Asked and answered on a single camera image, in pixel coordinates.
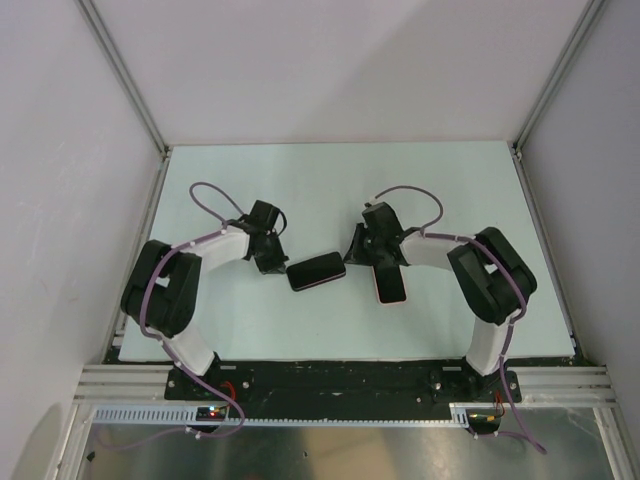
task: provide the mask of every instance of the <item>black smartphone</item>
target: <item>black smartphone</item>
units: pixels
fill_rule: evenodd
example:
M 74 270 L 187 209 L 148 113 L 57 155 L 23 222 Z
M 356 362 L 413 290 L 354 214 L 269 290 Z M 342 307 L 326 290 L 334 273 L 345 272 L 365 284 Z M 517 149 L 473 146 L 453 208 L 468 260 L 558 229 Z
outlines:
M 407 292 L 404 289 L 404 280 L 400 267 L 373 267 L 373 278 L 380 303 L 392 305 L 406 302 Z
M 342 256 L 338 252 L 310 258 L 287 268 L 287 277 L 294 292 L 342 278 L 346 273 Z

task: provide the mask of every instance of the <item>purple cable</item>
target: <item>purple cable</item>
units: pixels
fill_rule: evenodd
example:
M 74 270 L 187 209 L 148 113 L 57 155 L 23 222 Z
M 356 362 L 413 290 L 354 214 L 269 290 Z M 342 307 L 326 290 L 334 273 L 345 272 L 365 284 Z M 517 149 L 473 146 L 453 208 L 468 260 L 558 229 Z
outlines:
M 209 187 L 212 188 L 213 190 L 215 190 L 216 192 L 222 194 L 222 196 L 224 198 L 226 198 L 227 200 L 229 200 L 229 203 L 231 203 L 231 205 L 234 206 L 234 208 L 236 210 L 238 210 L 238 212 L 240 213 L 240 215 L 244 215 L 244 212 L 242 211 L 242 209 L 238 206 L 238 204 L 233 200 L 233 198 L 231 198 L 227 192 L 225 192 L 224 190 L 222 190 L 220 187 L 217 187 L 216 185 L 214 185 L 213 183 L 209 183 L 209 182 L 195 182 L 194 184 L 192 184 L 189 187 L 189 196 L 191 197 L 191 200 L 193 200 L 193 202 L 198 205 L 201 209 L 203 209 L 205 212 L 213 215 L 214 217 L 216 217 L 218 220 L 220 220 L 222 222 L 222 226 L 224 227 L 227 224 L 227 219 L 225 219 L 222 215 L 220 215 L 219 213 L 214 212 L 213 210 L 211 210 L 209 207 L 207 207 L 204 203 L 202 203 L 200 200 L 198 200 L 198 198 L 196 197 L 196 194 L 194 193 L 194 190 L 196 187 Z
M 191 187 L 189 187 L 189 195 L 191 196 L 191 199 L 196 203 L 196 205 L 198 205 L 204 211 L 206 211 L 207 213 L 210 213 L 215 218 L 220 220 L 222 222 L 222 228 L 223 229 L 225 228 L 225 226 L 228 223 L 227 220 L 224 217 L 222 217 L 220 214 L 218 214 L 217 212 L 211 210 L 209 207 L 207 207 L 206 205 L 201 203 L 196 198 L 196 196 L 194 194 L 194 189 L 195 189 L 195 187 L 198 187 L 200 185 L 210 187 L 210 188 L 216 190 L 217 192 L 221 193 L 227 200 L 229 200 L 229 202 L 235 207 L 235 209 L 238 210 L 238 212 L 240 212 L 241 215 L 244 215 L 244 212 L 238 206 L 238 204 L 236 202 L 234 202 L 233 199 L 224 190 L 222 190 L 220 187 L 217 187 L 216 185 L 213 185 L 213 184 L 208 183 L 208 182 L 196 182 L 196 183 L 192 184 Z M 240 422 L 238 423 L 238 425 L 233 427 L 231 430 L 227 430 L 227 431 L 221 432 L 221 433 L 205 433 L 205 432 L 197 431 L 196 432 L 196 438 L 200 438 L 200 437 L 205 437 L 205 438 L 224 438 L 224 437 L 228 437 L 230 435 L 233 435 L 238 430 L 240 430 L 242 428 L 242 426 L 244 425 L 244 422 L 246 420 L 246 415 L 245 415 L 244 410 L 242 409 L 242 407 L 234 399 L 232 399 L 231 397 L 229 397 L 225 393 L 221 392 L 220 390 L 217 390 L 216 388 L 212 387 L 208 383 L 204 382 L 200 377 L 198 377 L 198 375 L 196 375 L 194 372 L 192 372 L 187 367 L 185 367 L 182 364 L 182 362 L 180 361 L 180 359 L 176 356 L 176 354 L 171 350 L 171 348 L 169 348 L 169 346 L 165 342 L 162 341 L 162 337 L 160 335 L 156 335 L 154 333 L 151 333 L 147 329 L 147 311 L 149 309 L 149 301 L 151 299 L 151 293 L 153 292 L 153 287 L 156 284 L 156 281 L 158 280 L 158 278 L 160 277 L 160 272 L 162 271 L 164 266 L 167 264 L 167 262 L 174 255 L 176 255 L 178 252 L 180 252 L 181 250 L 184 250 L 185 248 L 188 248 L 188 247 L 191 247 L 191 246 L 194 246 L 194 245 L 198 245 L 198 244 L 200 244 L 202 242 L 206 242 L 208 240 L 213 240 L 214 238 L 217 238 L 220 235 L 222 235 L 222 230 L 218 230 L 218 231 L 209 233 L 207 235 L 203 235 L 202 237 L 198 237 L 198 238 L 196 238 L 194 240 L 190 240 L 188 242 L 184 242 L 184 243 L 182 243 L 182 244 L 180 244 L 180 245 L 178 245 L 176 247 L 173 247 L 171 250 L 169 250 L 167 252 L 167 254 L 160 259 L 160 261 L 158 262 L 158 265 L 156 265 L 155 270 L 151 274 L 151 278 L 149 279 L 149 283 L 147 284 L 147 288 L 145 289 L 144 296 L 142 297 L 142 305 L 140 307 L 140 332 L 142 332 L 142 335 L 144 335 L 147 338 L 153 338 L 154 340 L 159 341 L 162 344 L 163 350 L 169 356 L 169 358 L 171 358 L 171 360 L 174 362 L 174 364 L 176 364 L 176 366 L 178 366 L 178 365 L 180 366 L 179 367 L 180 370 L 182 370 L 185 374 L 187 374 L 187 376 L 189 376 L 189 378 L 191 378 L 194 382 L 196 382 L 198 385 L 203 387 L 205 390 L 208 390 L 209 392 L 213 393 L 217 397 L 222 398 L 223 400 L 227 401 L 231 406 L 233 406 L 233 408 L 236 409 L 236 411 L 240 415 Z M 165 435 L 169 435 L 169 434 L 177 433 L 177 432 L 184 432 L 184 431 L 189 432 L 189 430 L 185 430 L 184 427 L 169 428 L 167 430 L 163 430 L 161 432 L 158 432 L 155 435 L 147 437 L 144 440 L 140 440 L 139 442 L 135 442 L 135 443 L 132 443 L 132 444 L 129 444 L 129 445 L 120 445 L 120 446 L 113 446 L 113 445 L 105 444 L 99 437 L 100 430 L 98 430 L 96 432 L 95 439 L 96 439 L 96 442 L 102 448 L 105 448 L 106 450 L 118 452 L 118 451 L 129 450 L 129 449 L 132 449 L 132 448 L 136 448 L 136 447 L 145 445 L 145 444 L 147 444 L 149 442 L 152 442 L 152 441 L 156 440 L 157 438 L 163 437 Z
M 424 193 L 428 197 L 431 197 L 433 201 L 435 201 L 438 204 L 438 209 L 440 210 L 438 213 L 438 216 L 433 220 L 431 220 L 430 222 L 425 223 L 422 227 L 420 227 L 420 233 L 424 233 L 425 229 L 438 223 L 440 219 L 442 219 L 442 217 L 444 216 L 444 205 L 442 204 L 440 199 L 430 191 L 425 190 L 424 188 L 414 187 L 413 185 L 396 185 L 395 187 L 390 187 L 390 188 L 387 188 L 386 190 L 381 191 L 374 198 L 378 199 L 389 192 L 393 192 L 394 190 L 414 190 L 416 192 Z
M 498 432 L 498 436 L 517 437 L 517 438 L 523 438 L 524 437 L 524 438 L 527 439 L 527 441 L 529 443 L 531 443 L 531 445 L 533 445 L 533 447 L 538 452 L 540 452 L 543 455 L 546 455 L 546 453 L 547 453 L 546 448 L 544 448 L 534 438 L 533 434 L 531 433 L 531 431 L 527 427 L 524 419 L 522 418 L 522 415 L 520 414 L 520 412 L 516 408 L 516 405 L 515 405 L 515 403 L 513 401 L 513 398 L 511 397 L 511 389 L 509 388 L 509 385 L 507 383 L 507 377 L 506 377 L 505 366 L 504 366 L 504 357 L 507 354 L 507 351 L 509 350 L 509 345 L 511 344 L 511 339 L 513 338 L 513 327 L 514 327 L 515 323 L 518 320 L 520 320 L 522 317 L 524 317 L 524 315 L 527 313 L 527 302 L 526 302 L 524 296 L 522 295 L 522 292 L 520 291 L 520 289 L 518 288 L 518 285 L 516 284 L 515 280 L 509 274 L 509 272 L 504 267 L 504 265 L 502 265 L 502 263 L 500 263 L 500 261 L 495 257 L 495 255 L 493 255 L 493 253 L 491 253 L 489 251 L 489 249 L 487 247 L 485 247 L 482 243 L 478 242 L 475 238 L 467 237 L 467 236 L 464 236 L 464 235 L 452 235 L 452 234 L 449 234 L 449 233 L 426 233 L 426 232 L 422 233 L 422 236 L 424 238 L 434 238 L 434 239 L 438 239 L 438 240 L 450 240 L 452 242 L 458 242 L 458 243 L 464 243 L 464 242 L 470 243 L 471 245 L 473 245 L 477 249 L 481 250 L 482 253 L 484 253 L 487 256 L 487 258 L 489 260 L 491 260 L 491 262 L 496 266 L 496 268 L 504 276 L 504 278 L 507 280 L 507 283 L 513 289 L 514 293 L 518 297 L 518 302 L 520 303 L 520 312 L 509 320 L 509 326 L 508 326 L 508 329 L 507 329 L 507 336 L 505 337 L 504 345 L 503 345 L 502 350 L 500 352 L 500 358 L 499 358 L 499 363 L 498 363 L 498 371 L 500 373 L 500 381 L 502 382 L 502 386 L 503 386 L 504 392 L 505 392 L 505 394 L 507 396 L 507 400 L 509 402 L 509 405 L 511 406 L 511 411 L 513 412 L 513 415 L 516 418 L 516 421 L 518 422 L 518 425 L 520 425 L 520 428 L 522 429 L 524 435 L 520 434 L 520 433 L 517 433 L 517 432 Z
M 194 372 L 192 372 L 187 367 L 185 367 L 182 364 L 182 362 L 180 361 L 180 359 L 175 355 L 175 353 L 173 353 L 171 348 L 169 348 L 169 346 L 165 342 L 162 341 L 162 337 L 160 335 L 156 335 L 154 333 L 151 333 L 147 329 L 147 310 L 149 309 L 149 300 L 151 299 L 151 293 L 153 292 L 153 287 L 156 284 L 156 281 L 158 280 L 158 278 L 160 277 L 160 272 L 162 271 L 164 266 L 167 264 L 167 262 L 171 259 L 171 257 L 173 257 L 175 254 L 177 254 L 181 250 L 184 250 L 187 247 L 190 247 L 192 245 L 197 245 L 199 243 L 206 242 L 208 240 L 213 240 L 214 238 L 217 238 L 220 235 L 222 235 L 222 230 L 218 230 L 216 232 L 209 233 L 209 234 L 204 235 L 202 237 L 196 238 L 195 240 L 191 240 L 189 242 L 182 243 L 182 244 L 178 245 L 177 247 L 173 247 L 171 250 L 169 250 L 169 252 L 167 252 L 167 254 L 164 257 L 162 257 L 162 259 L 160 259 L 160 261 L 158 262 L 158 265 L 156 265 L 155 270 L 151 274 L 151 278 L 149 279 L 149 284 L 147 285 L 147 288 L 146 288 L 146 290 L 144 292 L 144 296 L 142 297 L 142 306 L 140 307 L 140 331 L 142 332 L 142 334 L 145 337 L 153 338 L 155 340 L 160 341 L 162 343 L 162 348 L 164 349 L 166 354 L 169 356 L 169 358 L 171 358 L 171 360 L 176 364 L 176 366 L 180 365 L 179 368 L 184 373 L 186 373 L 198 385 L 200 385 L 204 389 L 210 391 L 214 395 L 222 398 L 223 400 L 229 402 L 229 404 L 232 405 L 233 408 L 235 408 L 236 411 L 238 412 L 238 414 L 240 415 L 240 423 L 238 425 L 236 425 L 235 427 L 233 427 L 231 430 L 228 430 L 228 431 L 223 432 L 223 433 L 206 433 L 205 434 L 205 433 L 200 432 L 201 436 L 207 437 L 207 438 L 228 437 L 229 435 L 233 435 L 235 432 L 240 430 L 242 428 L 244 422 L 245 422 L 245 419 L 246 419 L 245 414 L 244 414 L 244 410 L 242 410 L 242 407 L 240 405 L 238 405 L 238 403 L 235 400 L 233 400 L 231 397 L 229 397 L 228 395 L 224 394 L 220 390 L 217 390 L 216 388 L 212 387 L 208 383 L 204 382 L 200 377 L 198 377 L 198 375 L 196 375 Z

